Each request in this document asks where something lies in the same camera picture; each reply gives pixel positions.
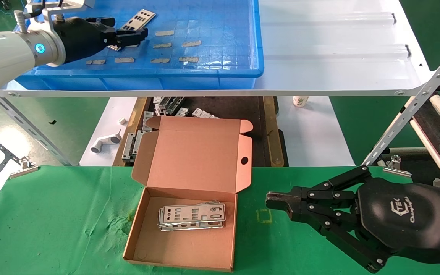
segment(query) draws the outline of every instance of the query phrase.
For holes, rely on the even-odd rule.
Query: text logo on robotic hand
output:
[[[410,222],[415,222],[414,207],[408,197],[405,197],[405,202],[401,202],[400,199],[393,198],[393,201],[391,201],[390,204],[393,212],[398,214],[400,217],[410,213]]]

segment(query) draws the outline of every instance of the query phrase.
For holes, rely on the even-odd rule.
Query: paper cup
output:
[[[309,101],[309,96],[294,96],[293,97],[293,105],[296,107],[302,108]]]

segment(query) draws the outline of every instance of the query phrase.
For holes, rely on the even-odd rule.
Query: robotic arm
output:
[[[346,191],[359,183],[356,193]],[[312,188],[269,192],[266,206],[309,224],[371,273],[391,256],[440,263],[437,187],[391,183],[373,178],[368,167],[361,166]]]
[[[60,66],[94,55],[110,45],[139,45],[147,37],[146,28],[115,30],[114,18],[63,19],[65,12],[93,6],[94,0],[42,0],[29,4],[26,13],[15,11],[19,32],[0,32],[0,87],[35,66]],[[40,14],[42,22],[37,20]],[[28,28],[26,19],[30,19]]]

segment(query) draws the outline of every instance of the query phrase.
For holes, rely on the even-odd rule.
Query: green table cloth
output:
[[[314,186],[351,167],[253,168],[239,194],[234,272],[368,275],[310,226],[266,209],[267,191]],[[371,167],[374,176],[405,178]],[[131,167],[41,167],[0,192],[0,275],[206,275],[122,259],[143,186]],[[440,274],[440,265],[393,257],[380,275]]]

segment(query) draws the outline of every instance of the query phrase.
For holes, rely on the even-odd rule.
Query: blue led ring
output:
[[[35,44],[35,51],[37,51],[38,53],[44,53],[45,52],[45,46],[38,43]]]

